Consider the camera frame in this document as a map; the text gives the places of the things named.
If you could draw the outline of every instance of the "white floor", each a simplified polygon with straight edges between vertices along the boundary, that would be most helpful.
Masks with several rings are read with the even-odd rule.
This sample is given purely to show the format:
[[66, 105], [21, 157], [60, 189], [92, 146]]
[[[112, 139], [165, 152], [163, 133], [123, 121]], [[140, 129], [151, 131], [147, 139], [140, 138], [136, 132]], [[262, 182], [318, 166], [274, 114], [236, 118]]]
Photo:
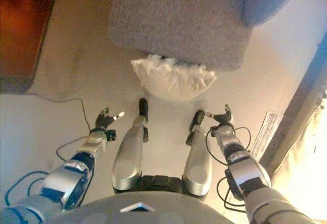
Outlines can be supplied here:
[[[30, 89], [45, 97], [83, 98], [91, 125], [107, 106], [112, 114], [125, 112], [112, 125], [118, 140], [97, 162], [85, 203], [113, 194], [113, 160], [137, 115], [139, 98], [146, 95], [129, 63], [144, 54], [116, 47], [108, 39], [109, 4], [110, 0], [56, 0]], [[268, 109], [283, 113], [287, 108], [326, 28], [327, 0], [291, 0], [273, 19], [255, 28], [243, 66], [218, 73], [218, 80], [197, 102], [169, 103], [147, 97], [150, 141], [144, 144], [144, 174], [181, 177], [189, 152], [184, 142], [199, 108], [222, 113], [224, 104], [229, 104], [236, 125], [249, 127], [255, 138]], [[0, 95], [0, 111], [1, 199], [23, 174], [58, 167], [61, 161], [56, 148], [87, 135], [78, 101], [57, 104], [34, 96]], [[203, 123], [205, 129], [212, 125], [208, 119]], [[239, 135], [246, 143], [246, 133]], [[66, 147], [62, 154], [73, 155], [81, 144]], [[213, 162], [213, 183], [205, 203], [236, 223], [245, 223], [245, 215], [230, 214], [218, 199], [216, 183], [223, 172], [224, 167]], [[28, 182], [13, 191], [11, 202], [24, 197]]]

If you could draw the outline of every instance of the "black cable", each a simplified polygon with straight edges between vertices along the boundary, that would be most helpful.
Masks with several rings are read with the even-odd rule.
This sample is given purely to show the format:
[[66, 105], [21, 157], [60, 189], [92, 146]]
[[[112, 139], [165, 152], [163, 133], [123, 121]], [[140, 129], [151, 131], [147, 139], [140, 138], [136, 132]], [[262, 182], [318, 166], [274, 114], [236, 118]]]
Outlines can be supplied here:
[[[217, 183], [217, 194], [218, 194], [218, 196], [219, 196], [219, 198], [222, 200], [222, 201], [225, 201], [225, 199], [220, 195], [220, 193], [219, 193], [219, 184], [224, 180], [224, 179], [226, 179], [227, 177], [223, 177], [223, 178], [221, 178], [219, 181], [218, 181], [218, 183]], [[226, 203], [227, 204], [229, 204], [229, 205], [231, 205], [231, 206], [234, 206], [234, 207], [243, 207], [244, 206], [244, 204], [242, 204], [242, 205], [236, 205], [236, 204], [232, 204], [232, 203], [230, 203], [230, 202], [227, 202], [226, 201]]]
[[40, 170], [37, 170], [37, 171], [32, 171], [30, 173], [27, 173], [25, 174], [24, 176], [22, 176], [18, 181], [16, 181], [16, 183], [14, 185], [12, 185], [11, 188], [9, 188], [5, 194], [5, 203], [7, 206], [10, 206], [10, 203], [9, 203], [9, 194], [10, 192], [21, 182], [23, 181], [26, 177], [30, 176], [31, 174], [45, 174], [45, 175], [48, 175], [49, 173], [45, 172], [45, 171], [40, 171]]
[[245, 148], [245, 150], [247, 150], [249, 148], [250, 144], [251, 144], [251, 132], [250, 132], [250, 129], [248, 129], [247, 127], [239, 127], [237, 129], [235, 129], [235, 131], [238, 130], [238, 129], [241, 129], [241, 128], [246, 129], [247, 132], [249, 133], [249, 142], [248, 142], [248, 144], [247, 144], [247, 146]]
[[240, 212], [240, 213], [246, 213], [246, 211], [244, 211], [244, 210], [238, 210], [238, 209], [230, 208], [230, 207], [228, 207], [226, 205], [228, 203], [227, 202], [227, 198], [228, 198], [229, 192], [230, 192], [230, 188], [227, 190], [227, 193], [226, 193], [226, 196], [225, 196], [225, 199], [224, 199], [224, 207], [225, 207], [225, 209], [236, 211], [236, 212]]
[[88, 122], [88, 120], [86, 118], [85, 107], [84, 107], [84, 103], [83, 103], [83, 99], [82, 98], [72, 98], [72, 99], [68, 99], [68, 100], [53, 100], [53, 99], [50, 99], [50, 98], [42, 97], [42, 96], [40, 96], [39, 94], [36, 94], [36, 93], [24, 93], [23, 95], [36, 96], [36, 97], [38, 97], [41, 100], [46, 100], [46, 101], [49, 101], [51, 103], [66, 103], [66, 102], [70, 102], [70, 101], [74, 101], [74, 100], [80, 101], [81, 102], [81, 105], [82, 105], [84, 120], [85, 120], [85, 122], [87, 124], [88, 131], [91, 131], [90, 124], [89, 124], [89, 122]]
[[82, 137], [80, 137], [80, 138], [77, 138], [77, 139], [75, 139], [75, 140], [73, 140], [73, 141], [70, 141], [70, 142], [67, 142], [67, 143], [61, 145], [61, 146], [58, 147], [58, 149], [56, 150], [56, 155], [57, 155], [61, 160], [63, 160], [64, 162], [66, 162], [66, 159], [64, 159], [64, 158], [59, 154], [59, 150], [60, 150], [61, 148], [65, 147], [65, 146], [67, 146], [67, 145], [70, 145], [70, 144], [72, 144], [72, 143], [74, 143], [74, 142], [77, 142], [77, 141], [79, 141], [79, 140], [81, 140], [81, 139], [84, 139], [84, 138], [86, 138], [86, 137], [87, 137], [87, 136], [82, 136]]
[[210, 130], [208, 131], [208, 133], [206, 134], [206, 137], [205, 137], [205, 146], [206, 146], [207, 151], [209, 152], [209, 154], [210, 154], [210, 155], [211, 155], [211, 156], [212, 156], [212, 157], [213, 157], [213, 158], [214, 158], [218, 163], [227, 166], [226, 163], [220, 161], [220, 160], [219, 160], [218, 158], [216, 158], [216, 157], [213, 155], [213, 153], [210, 151], [210, 149], [209, 149], [209, 147], [208, 147], [208, 135], [209, 135], [209, 133], [210, 133]]
[[38, 181], [40, 181], [40, 180], [44, 180], [45, 178], [44, 177], [42, 177], [42, 178], [38, 178], [38, 179], [36, 179], [36, 180], [33, 180], [31, 183], [30, 183], [30, 185], [29, 185], [29, 187], [28, 187], [28, 189], [27, 189], [27, 196], [30, 196], [31, 195], [31, 189], [32, 189], [32, 186], [36, 183], [36, 182], [38, 182]]

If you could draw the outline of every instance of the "grey sofa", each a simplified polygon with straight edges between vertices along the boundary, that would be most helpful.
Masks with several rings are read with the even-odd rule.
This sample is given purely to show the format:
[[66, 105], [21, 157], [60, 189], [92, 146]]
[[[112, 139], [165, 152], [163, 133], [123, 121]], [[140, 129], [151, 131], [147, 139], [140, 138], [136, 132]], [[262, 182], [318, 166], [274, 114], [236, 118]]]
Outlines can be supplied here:
[[109, 34], [119, 45], [214, 70], [242, 64], [253, 27], [287, 0], [113, 0]]

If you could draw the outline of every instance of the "wooden cabinet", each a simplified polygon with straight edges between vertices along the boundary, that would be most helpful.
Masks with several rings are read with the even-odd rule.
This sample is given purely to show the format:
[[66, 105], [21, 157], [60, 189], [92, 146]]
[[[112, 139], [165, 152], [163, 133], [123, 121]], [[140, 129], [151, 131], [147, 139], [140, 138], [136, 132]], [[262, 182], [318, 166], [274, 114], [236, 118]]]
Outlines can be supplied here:
[[33, 81], [54, 0], [0, 0], [0, 76], [2, 91]]

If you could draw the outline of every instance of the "curtain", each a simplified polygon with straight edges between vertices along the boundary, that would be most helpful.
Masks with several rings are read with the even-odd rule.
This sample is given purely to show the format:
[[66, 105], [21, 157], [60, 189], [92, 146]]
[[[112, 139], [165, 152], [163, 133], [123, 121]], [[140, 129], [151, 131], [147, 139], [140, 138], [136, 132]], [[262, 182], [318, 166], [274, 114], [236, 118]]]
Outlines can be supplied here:
[[272, 179], [274, 189], [315, 220], [327, 220], [326, 92]]

